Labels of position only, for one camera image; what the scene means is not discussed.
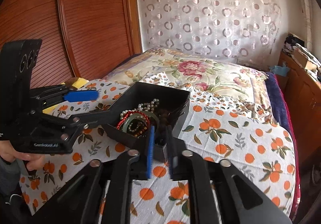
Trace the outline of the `person's left hand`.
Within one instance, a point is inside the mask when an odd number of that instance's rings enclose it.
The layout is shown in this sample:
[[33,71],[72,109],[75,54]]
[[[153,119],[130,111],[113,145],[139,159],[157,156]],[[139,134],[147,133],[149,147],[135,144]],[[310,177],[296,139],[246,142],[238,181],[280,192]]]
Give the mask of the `person's left hand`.
[[0,141],[1,158],[6,162],[12,163],[16,159],[27,161],[26,168],[29,171],[41,169],[45,164],[45,156],[42,154],[28,154],[17,152],[10,141]]

